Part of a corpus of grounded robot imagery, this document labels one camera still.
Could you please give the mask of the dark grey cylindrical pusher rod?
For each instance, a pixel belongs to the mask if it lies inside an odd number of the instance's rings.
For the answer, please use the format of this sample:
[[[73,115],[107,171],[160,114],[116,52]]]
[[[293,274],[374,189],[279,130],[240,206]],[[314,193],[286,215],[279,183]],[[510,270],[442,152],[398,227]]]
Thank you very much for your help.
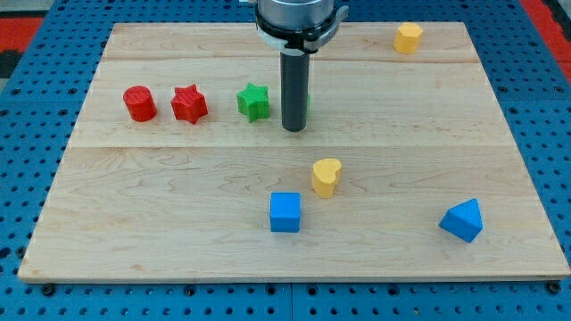
[[[280,54],[281,119],[284,129],[299,132],[306,126],[310,57]]]

